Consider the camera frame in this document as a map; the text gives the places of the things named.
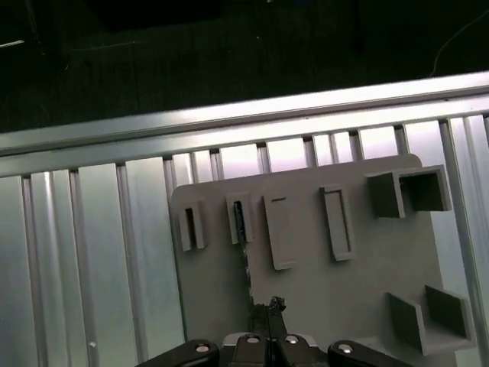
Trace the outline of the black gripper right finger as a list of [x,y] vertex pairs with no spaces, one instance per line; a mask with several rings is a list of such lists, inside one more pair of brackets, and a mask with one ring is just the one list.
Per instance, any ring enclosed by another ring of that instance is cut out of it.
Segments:
[[282,297],[273,296],[269,303],[269,333],[274,343],[275,360],[282,366],[407,366],[368,346],[351,340],[339,340],[322,351],[312,339],[289,333],[283,320],[286,309]]

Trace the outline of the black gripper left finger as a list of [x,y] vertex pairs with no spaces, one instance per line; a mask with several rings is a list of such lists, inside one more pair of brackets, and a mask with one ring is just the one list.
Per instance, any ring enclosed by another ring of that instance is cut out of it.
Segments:
[[265,366],[269,355],[268,306],[254,305],[251,330],[226,336],[219,346],[205,339],[187,341],[152,359],[143,367],[158,366]]

